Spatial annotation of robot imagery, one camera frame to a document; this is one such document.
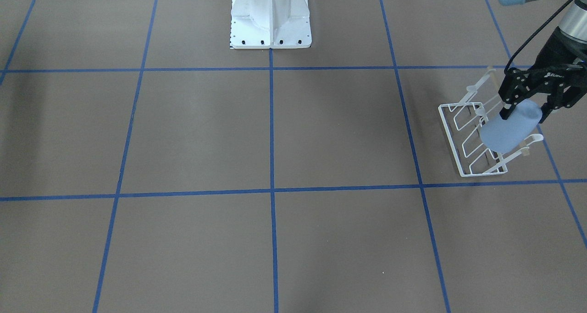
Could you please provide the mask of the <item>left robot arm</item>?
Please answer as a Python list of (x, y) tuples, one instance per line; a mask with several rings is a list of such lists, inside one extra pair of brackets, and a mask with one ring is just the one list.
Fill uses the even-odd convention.
[[(504, 6), (522, 5), (536, 0), (499, 0)], [(587, 0), (567, 0), (555, 11), (565, 12), (541, 48), (534, 64), (527, 70), (512, 67), (510, 58), (498, 94), (504, 103), (500, 117), (507, 120), (524, 100), (537, 93), (547, 96), (541, 106), (544, 122), (560, 108), (572, 108), (587, 87)]]

